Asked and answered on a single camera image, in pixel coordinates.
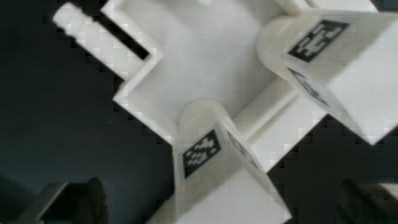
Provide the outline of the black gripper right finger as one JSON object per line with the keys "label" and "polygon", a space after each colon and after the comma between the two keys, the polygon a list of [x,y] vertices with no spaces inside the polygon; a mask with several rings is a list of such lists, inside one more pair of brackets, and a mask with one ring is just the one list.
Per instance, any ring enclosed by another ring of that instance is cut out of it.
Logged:
{"label": "black gripper right finger", "polygon": [[342,183],[335,224],[398,224],[398,183]]}

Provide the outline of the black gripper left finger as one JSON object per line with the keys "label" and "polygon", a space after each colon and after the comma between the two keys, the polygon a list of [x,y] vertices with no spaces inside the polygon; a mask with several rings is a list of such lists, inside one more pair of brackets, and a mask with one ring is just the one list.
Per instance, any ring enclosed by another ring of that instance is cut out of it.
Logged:
{"label": "black gripper left finger", "polygon": [[109,224],[104,183],[52,183],[24,212],[24,224]]}

